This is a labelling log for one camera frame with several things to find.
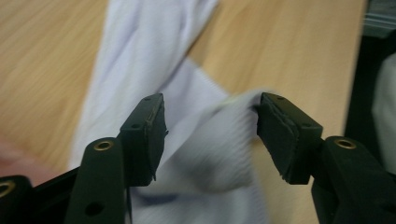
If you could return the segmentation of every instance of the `screw hole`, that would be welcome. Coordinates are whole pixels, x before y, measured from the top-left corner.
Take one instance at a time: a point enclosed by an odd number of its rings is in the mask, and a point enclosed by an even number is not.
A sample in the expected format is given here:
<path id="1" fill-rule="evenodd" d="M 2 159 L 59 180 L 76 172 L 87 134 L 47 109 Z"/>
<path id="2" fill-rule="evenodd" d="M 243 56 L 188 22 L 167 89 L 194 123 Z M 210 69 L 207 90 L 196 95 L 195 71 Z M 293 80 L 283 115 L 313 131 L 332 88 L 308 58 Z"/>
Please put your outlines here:
<path id="1" fill-rule="evenodd" d="M 355 149 L 356 148 L 356 145 L 354 143 L 347 141 L 345 139 L 336 139 L 334 142 L 337 146 L 343 147 L 346 149 Z"/>
<path id="2" fill-rule="evenodd" d="M 105 207 L 99 203 L 90 203 L 85 207 L 85 214 L 89 217 L 94 217 L 102 213 Z"/>
<path id="3" fill-rule="evenodd" d="M 104 150 L 108 150 L 111 147 L 113 147 L 113 142 L 111 142 L 111 141 L 102 141 L 102 142 L 96 144 L 93 147 L 93 149 L 98 150 L 98 151 L 104 151 Z"/>

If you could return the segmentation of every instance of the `white object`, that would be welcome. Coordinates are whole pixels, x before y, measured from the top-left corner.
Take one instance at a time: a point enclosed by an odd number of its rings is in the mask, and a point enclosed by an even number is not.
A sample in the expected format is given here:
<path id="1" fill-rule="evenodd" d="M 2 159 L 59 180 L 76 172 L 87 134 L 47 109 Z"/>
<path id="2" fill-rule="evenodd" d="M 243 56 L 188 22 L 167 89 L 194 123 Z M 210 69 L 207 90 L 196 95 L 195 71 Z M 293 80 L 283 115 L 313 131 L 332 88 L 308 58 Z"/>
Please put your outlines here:
<path id="1" fill-rule="evenodd" d="M 382 63 L 375 86 L 373 114 L 385 169 L 396 174 L 396 54 Z"/>
<path id="2" fill-rule="evenodd" d="M 91 141 L 116 136 L 143 97 L 162 92 L 170 133 L 158 181 L 134 189 L 134 223 L 266 222 L 249 155 L 260 91 L 223 101 L 227 93 L 185 58 L 215 5 L 109 1 L 70 168 Z"/>

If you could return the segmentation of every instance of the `wooden table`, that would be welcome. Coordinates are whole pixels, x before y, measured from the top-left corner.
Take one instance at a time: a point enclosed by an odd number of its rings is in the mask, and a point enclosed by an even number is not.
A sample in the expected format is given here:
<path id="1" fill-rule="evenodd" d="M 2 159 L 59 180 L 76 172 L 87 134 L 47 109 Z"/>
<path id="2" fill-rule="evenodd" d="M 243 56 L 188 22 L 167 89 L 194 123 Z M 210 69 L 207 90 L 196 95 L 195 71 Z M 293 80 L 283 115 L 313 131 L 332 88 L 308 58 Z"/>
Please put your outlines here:
<path id="1" fill-rule="evenodd" d="M 0 1 L 0 134 L 62 171 L 106 0 Z M 222 0 L 189 55 L 230 93 L 267 88 L 342 134 L 363 0 Z M 316 223 L 309 186 L 283 183 L 255 144 L 272 223 Z"/>

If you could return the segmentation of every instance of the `black plastic part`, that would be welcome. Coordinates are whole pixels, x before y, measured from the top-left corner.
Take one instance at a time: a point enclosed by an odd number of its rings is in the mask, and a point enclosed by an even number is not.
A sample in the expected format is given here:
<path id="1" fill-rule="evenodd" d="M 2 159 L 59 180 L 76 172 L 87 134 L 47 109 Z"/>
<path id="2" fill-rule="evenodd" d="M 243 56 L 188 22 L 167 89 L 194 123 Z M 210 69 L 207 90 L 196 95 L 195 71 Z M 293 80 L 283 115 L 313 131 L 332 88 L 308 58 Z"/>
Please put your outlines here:
<path id="1" fill-rule="evenodd" d="M 396 175 L 394 175 L 393 173 L 388 173 L 388 175 L 390 175 L 390 177 L 392 177 L 393 182 L 396 183 Z"/>
<path id="2" fill-rule="evenodd" d="M 0 223 L 26 222 L 26 202 L 32 194 L 32 185 L 22 175 L 0 178 Z"/>
<path id="3" fill-rule="evenodd" d="M 126 187 L 120 140 L 102 138 L 90 143 L 64 223 L 132 223 Z"/>
<path id="4" fill-rule="evenodd" d="M 323 128 L 286 98 L 271 93 L 262 94 L 256 109 L 257 135 L 283 179 L 289 184 L 307 184 L 309 151 L 321 144 Z"/>
<path id="5" fill-rule="evenodd" d="M 331 224 L 338 208 L 338 198 L 333 190 L 323 188 L 315 179 L 311 189 L 320 224 Z"/>
<path id="6" fill-rule="evenodd" d="M 396 223 L 396 184 L 364 145 L 329 137 L 322 161 L 339 201 L 332 223 Z"/>
<path id="7" fill-rule="evenodd" d="M 160 164 L 166 136 L 163 95 L 144 98 L 120 128 L 128 186 L 147 186 Z"/>
<path id="8" fill-rule="evenodd" d="M 34 188 L 29 223 L 63 223 L 78 168 Z"/>

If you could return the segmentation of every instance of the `white cloth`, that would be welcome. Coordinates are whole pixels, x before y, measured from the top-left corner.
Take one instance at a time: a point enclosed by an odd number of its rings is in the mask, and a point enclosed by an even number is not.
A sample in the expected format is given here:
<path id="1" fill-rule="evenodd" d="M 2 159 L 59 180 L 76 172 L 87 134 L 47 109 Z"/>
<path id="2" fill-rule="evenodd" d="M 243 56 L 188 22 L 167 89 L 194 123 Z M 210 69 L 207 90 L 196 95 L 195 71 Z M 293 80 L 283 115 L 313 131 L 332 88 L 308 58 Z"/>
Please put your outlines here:
<path id="1" fill-rule="evenodd" d="M 162 92 L 170 133 L 157 181 L 134 189 L 134 223 L 266 222 L 248 152 L 260 92 L 223 101 L 227 93 L 185 58 L 215 5 L 109 1 L 70 168 L 91 141 L 116 136 L 143 97 Z"/>
<path id="2" fill-rule="evenodd" d="M 396 54 L 382 64 L 375 86 L 373 115 L 385 169 L 396 174 Z"/>

